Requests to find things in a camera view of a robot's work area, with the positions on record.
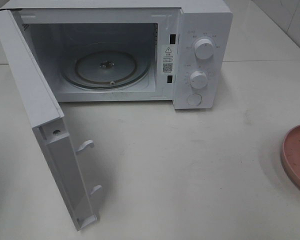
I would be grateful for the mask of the glass microwave turntable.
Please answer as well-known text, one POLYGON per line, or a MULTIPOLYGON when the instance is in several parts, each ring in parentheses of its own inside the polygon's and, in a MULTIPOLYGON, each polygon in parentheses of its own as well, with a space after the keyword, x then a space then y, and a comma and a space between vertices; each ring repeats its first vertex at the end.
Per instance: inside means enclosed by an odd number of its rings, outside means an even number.
POLYGON ((62 57, 60 70, 76 87, 112 90, 142 79, 153 58, 154 49, 147 44, 97 42, 70 48, 62 57))

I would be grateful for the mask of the round white door button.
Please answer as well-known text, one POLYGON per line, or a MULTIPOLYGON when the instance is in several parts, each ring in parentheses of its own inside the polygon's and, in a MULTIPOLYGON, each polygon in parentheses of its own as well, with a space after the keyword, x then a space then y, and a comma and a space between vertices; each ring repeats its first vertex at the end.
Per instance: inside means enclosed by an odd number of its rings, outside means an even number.
POLYGON ((202 96, 194 93, 187 98, 187 103, 191 106, 199 106, 202 103, 202 96))

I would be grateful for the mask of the white microwave oven body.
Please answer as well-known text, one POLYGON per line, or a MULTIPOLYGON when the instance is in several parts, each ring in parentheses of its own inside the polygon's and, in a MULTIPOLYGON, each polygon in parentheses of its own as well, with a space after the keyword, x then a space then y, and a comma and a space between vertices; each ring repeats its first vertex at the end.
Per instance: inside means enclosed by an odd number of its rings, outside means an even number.
POLYGON ((222 0, 10 0, 2 10, 17 12, 24 36, 57 102, 167 101, 176 109, 213 106, 233 14, 222 0), (210 38, 213 55, 198 59, 194 43, 210 38), (153 47, 149 71, 130 85, 88 90, 62 76, 65 53, 93 43, 147 44, 153 47), (192 88, 190 75, 206 73, 204 88, 192 88), (202 96, 198 106, 187 103, 202 96))

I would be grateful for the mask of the upper white power knob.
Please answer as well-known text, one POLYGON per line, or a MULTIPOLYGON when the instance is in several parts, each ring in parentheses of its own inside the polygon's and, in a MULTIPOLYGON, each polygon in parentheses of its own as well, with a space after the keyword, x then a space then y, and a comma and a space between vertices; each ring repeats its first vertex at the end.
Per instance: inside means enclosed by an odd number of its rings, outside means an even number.
POLYGON ((203 37, 194 43, 195 56, 200 60, 209 59, 214 54, 214 50, 215 43, 211 38, 203 37))

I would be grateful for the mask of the pink round plate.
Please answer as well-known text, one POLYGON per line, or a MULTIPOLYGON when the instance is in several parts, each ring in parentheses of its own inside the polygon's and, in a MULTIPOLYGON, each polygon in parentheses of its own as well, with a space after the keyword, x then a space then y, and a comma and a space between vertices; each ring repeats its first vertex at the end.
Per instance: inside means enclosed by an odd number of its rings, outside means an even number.
POLYGON ((290 129, 284 136, 280 157, 285 173, 300 189, 300 125, 290 129))

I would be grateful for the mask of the white microwave door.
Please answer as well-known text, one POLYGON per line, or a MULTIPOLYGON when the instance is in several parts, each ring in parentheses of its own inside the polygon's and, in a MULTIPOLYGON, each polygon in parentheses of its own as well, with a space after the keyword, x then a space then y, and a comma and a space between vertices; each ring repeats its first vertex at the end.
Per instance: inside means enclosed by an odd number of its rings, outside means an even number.
POLYGON ((34 136, 77 230, 97 220, 77 156, 92 140, 75 149, 57 102, 29 47, 16 11, 0 10, 0 41, 34 136))

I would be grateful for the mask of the white timer knob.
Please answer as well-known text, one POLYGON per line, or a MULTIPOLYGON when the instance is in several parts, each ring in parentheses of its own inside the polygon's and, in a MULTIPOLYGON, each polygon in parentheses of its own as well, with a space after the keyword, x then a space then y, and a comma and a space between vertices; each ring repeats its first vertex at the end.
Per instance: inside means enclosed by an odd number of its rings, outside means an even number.
POLYGON ((202 89, 208 84, 208 77, 203 71, 194 71, 189 77, 189 84, 194 89, 202 89))

